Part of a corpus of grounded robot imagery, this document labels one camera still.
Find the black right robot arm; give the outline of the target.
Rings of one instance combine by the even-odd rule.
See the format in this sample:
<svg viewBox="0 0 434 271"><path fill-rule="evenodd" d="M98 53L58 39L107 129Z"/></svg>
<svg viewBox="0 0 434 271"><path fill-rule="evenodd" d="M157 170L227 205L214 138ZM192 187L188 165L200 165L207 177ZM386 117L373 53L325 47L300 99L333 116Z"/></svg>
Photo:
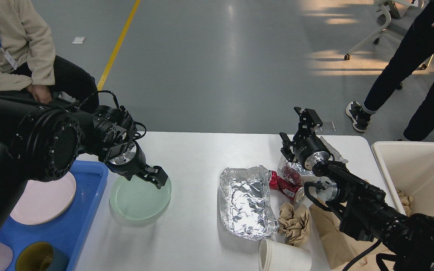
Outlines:
<svg viewBox="0 0 434 271"><path fill-rule="evenodd" d="M290 140L281 132L281 152L287 161L299 163L317 177L328 177L336 195L321 204L309 187L325 190L321 183L305 182L304 193L316 206L334 213L340 220L339 230L357 241L377 242L351 260L344 270L384 244L391 254L379 253L376 263L386 271L384 261L393 261L395 271L434 271L434 216L406 216L385 202L386 193L352 174L343 162L331 160L332 153L316 136L323 125L315 110L294 107L299 115L298 130Z"/></svg>

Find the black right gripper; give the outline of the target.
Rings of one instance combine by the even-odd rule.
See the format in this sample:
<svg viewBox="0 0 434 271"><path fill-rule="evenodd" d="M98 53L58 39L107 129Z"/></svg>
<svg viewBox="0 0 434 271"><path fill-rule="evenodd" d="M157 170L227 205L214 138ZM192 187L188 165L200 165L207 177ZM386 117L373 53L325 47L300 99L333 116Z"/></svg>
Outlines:
<svg viewBox="0 0 434 271"><path fill-rule="evenodd" d="M286 133L280 132L281 153L288 162L295 163L297 158L304 169L312 171L315 164L328 161L331 157L330 151L315 134L316 129L323 126L323 122L313 109L294 107L294 110L299 116L298 131L293 141Z"/></svg>

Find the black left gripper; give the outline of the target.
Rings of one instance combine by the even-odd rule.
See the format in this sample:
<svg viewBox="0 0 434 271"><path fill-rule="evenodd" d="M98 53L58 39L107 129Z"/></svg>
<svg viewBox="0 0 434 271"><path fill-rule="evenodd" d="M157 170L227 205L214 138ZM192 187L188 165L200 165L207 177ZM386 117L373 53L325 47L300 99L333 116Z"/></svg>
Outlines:
<svg viewBox="0 0 434 271"><path fill-rule="evenodd" d="M128 181L136 176L152 183L157 189L162 189L169 179L167 172L162 167L146 164L146 156L136 141L131 142L124 153L109 159L106 165L110 171L119 174Z"/></svg>

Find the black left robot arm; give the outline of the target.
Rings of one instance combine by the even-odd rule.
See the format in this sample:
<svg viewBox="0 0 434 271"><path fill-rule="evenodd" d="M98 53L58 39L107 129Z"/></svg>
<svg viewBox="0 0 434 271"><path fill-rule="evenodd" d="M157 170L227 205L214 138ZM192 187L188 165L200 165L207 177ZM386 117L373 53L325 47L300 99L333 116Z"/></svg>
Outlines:
<svg viewBox="0 0 434 271"><path fill-rule="evenodd" d="M137 140L144 136L129 111L113 94L115 108L57 99L47 105L0 94L0 228L29 180L61 179L76 158L95 155L110 171L164 187L168 175L146 162Z"/></svg>

